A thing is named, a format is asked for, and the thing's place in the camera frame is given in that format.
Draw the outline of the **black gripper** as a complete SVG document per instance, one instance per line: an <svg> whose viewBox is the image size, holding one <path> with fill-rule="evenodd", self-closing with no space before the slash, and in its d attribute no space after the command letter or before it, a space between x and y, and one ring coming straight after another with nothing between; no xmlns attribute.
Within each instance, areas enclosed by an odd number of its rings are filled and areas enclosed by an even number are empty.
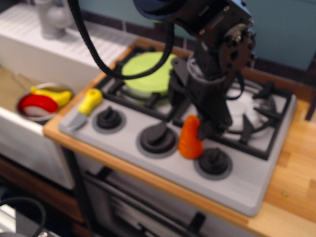
<svg viewBox="0 0 316 237"><path fill-rule="evenodd" d="M226 78L206 76L194 58L176 58L171 64L169 101L176 105L187 98L194 104L201 121L197 139L225 134L233 123L224 96Z"/></svg>

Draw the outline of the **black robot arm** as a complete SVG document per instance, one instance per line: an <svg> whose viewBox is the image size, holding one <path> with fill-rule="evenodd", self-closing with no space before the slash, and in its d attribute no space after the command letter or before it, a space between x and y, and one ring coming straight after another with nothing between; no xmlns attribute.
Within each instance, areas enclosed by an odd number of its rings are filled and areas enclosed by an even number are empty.
<svg viewBox="0 0 316 237"><path fill-rule="evenodd" d="M174 59L169 98L184 93L195 105L197 138L221 135L232 125L227 92L244 89L241 70L251 65L255 46L252 16L241 0L136 0L144 17L176 24L197 39L187 60Z"/></svg>

